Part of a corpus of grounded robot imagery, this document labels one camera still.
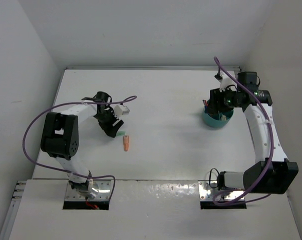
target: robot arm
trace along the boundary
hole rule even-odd
[[[217,178],[219,190],[225,189],[248,189],[258,178],[270,153],[270,137],[267,129],[267,123],[271,123],[274,138],[274,153],[272,164],[259,184],[251,193],[273,193],[283,194],[297,175],[298,167],[296,163],[289,162],[279,142],[274,122],[272,121],[272,100],[270,93],[265,90],[259,90],[256,84],[256,72],[241,72],[238,74],[238,81],[248,88],[259,99],[265,108],[270,121],[267,121],[259,106],[252,97],[239,89],[232,91],[222,86],[224,78],[221,77],[220,88],[210,91],[210,101],[206,108],[207,113],[217,114],[225,113],[234,107],[242,108],[248,122],[255,151],[255,165],[245,172],[221,172]]]
[[[115,137],[123,125],[120,115],[128,114],[126,106],[85,104],[89,102],[107,103],[111,97],[105,92],[97,92],[94,97],[86,97],[83,104],[76,105],[62,112],[50,112],[46,115],[41,140],[41,149],[55,158],[63,169],[84,176],[92,176],[82,160],[76,156],[79,147],[79,124],[90,117],[95,117],[106,135]],[[73,189],[85,196],[93,194],[92,180],[68,173],[69,183]]]

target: white table surface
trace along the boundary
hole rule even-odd
[[[79,127],[77,152],[94,176],[112,174],[123,180],[201,180],[213,167],[244,171],[255,154],[247,122],[235,109],[223,129],[212,129],[202,119],[203,99],[218,88],[216,71],[197,70],[73,70],[64,73],[55,104],[80,101],[97,91],[113,101],[137,95],[127,104],[120,130],[130,136],[130,150],[123,139],[105,135],[93,117]],[[47,153],[38,162],[61,167]],[[66,179],[63,172],[36,166],[34,179]]]
[[[125,180],[116,182],[109,211],[62,210],[67,184],[28,180],[10,240],[299,239],[286,195],[201,210],[197,181]]]

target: purple cable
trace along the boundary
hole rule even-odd
[[[266,118],[266,120],[270,121],[270,118],[266,112],[266,110],[264,109],[262,103],[256,98],[256,96],[249,90],[247,89],[245,86],[243,86],[238,80],[236,80],[230,73],[228,73],[228,71],[220,64],[220,61],[217,57],[214,57],[214,61],[215,63],[218,65],[218,67],[230,78],[232,79],[238,87],[242,88],[247,94],[249,94],[251,97],[253,97],[253,99],[255,100],[255,102],[259,105],[259,107],[261,108],[262,112],[263,112],[263,115],[264,117]],[[264,177],[266,171],[268,170],[269,166],[271,165],[272,163],[272,158],[273,158],[273,148],[274,148],[274,139],[273,139],[273,131],[272,131],[272,126],[270,123],[267,123],[267,128],[269,130],[269,133],[270,133],[270,155],[269,155],[269,158],[266,162],[266,165],[264,166],[264,169],[262,170],[261,174],[258,176],[258,178],[254,181],[254,183],[247,189],[244,191],[244,193],[242,193],[240,196],[236,197],[235,199],[231,200],[231,201],[228,201],[228,202],[224,202],[224,203],[221,203],[221,202],[218,202],[216,201],[215,199],[220,196],[221,194],[225,194],[225,193],[229,193],[231,192],[231,190],[227,190],[227,191],[221,191],[217,194],[215,194],[213,196],[213,202],[215,205],[217,206],[230,206],[230,205],[234,205],[234,204],[239,204],[237,203],[239,199],[241,199],[242,197],[246,196],[248,193],[250,193],[256,186],[257,184],[262,180],[262,178]],[[247,201],[247,202],[254,202],[254,201],[257,201],[257,200],[261,200],[261,199],[264,199],[266,197],[270,196],[270,194],[268,195],[265,195],[261,198],[257,198],[257,199],[253,199],[253,200],[250,200],[250,201]]]
[[[109,178],[111,177],[114,182],[113,182],[113,187],[112,187],[112,191],[111,191],[111,194],[110,194],[110,198],[109,198],[109,201],[111,200],[111,197],[113,195],[113,191],[114,191],[114,188],[115,188],[115,177],[113,175],[103,175],[103,176],[85,176],[85,175],[81,175],[81,174],[78,174],[78,173],[74,173],[74,172],[71,172],[69,170],[65,170],[65,169],[62,169],[62,168],[57,168],[57,167],[52,167],[52,166],[48,166],[48,165],[45,165],[45,164],[41,164],[41,163],[38,163],[36,162],[35,160],[33,160],[29,155],[28,153],[26,152],[26,147],[25,147],[25,141],[26,141],[26,136],[27,136],[27,133],[29,132],[31,126],[37,121],[37,119],[39,119],[42,115],[44,115],[45,113],[48,113],[50,112],[51,110],[53,109],[56,109],[56,108],[59,108],[59,107],[62,107],[62,106],[66,106],[66,105],[74,105],[74,104],[94,104],[94,105],[114,105],[114,104],[124,104],[124,103],[127,103],[127,102],[130,102],[130,101],[133,101],[137,98],[137,96],[130,96],[126,99],[124,99],[123,101],[116,101],[116,102],[111,102],[111,103],[107,103],[107,102],[100,102],[100,103],[96,103],[96,102],[81,102],[81,101],[77,101],[77,102],[66,102],[66,103],[62,103],[62,104],[58,104],[56,106],[53,106],[53,107],[50,107],[48,109],[46,109],[45,111],[41,112],[37,117],[35,117],[30,125],[27,127],[25,133],[24,133],[24,136],[23,136],[23,152],[26,156],[26,158],[33,164],[35,165],[38,165],[38,166],[42,166],[44,168],[47,168],[47,169],[53,169],[53,170],[57,170],[57,171],[61,171],[61,172],[65,172],[65,173],[68,173],[68,174],[73,174],[73,175],[76,175],[76,176],[79,176],[79,177],[82,177],[82,178],[87,178],[87,179],[103,179],[103,178]]]

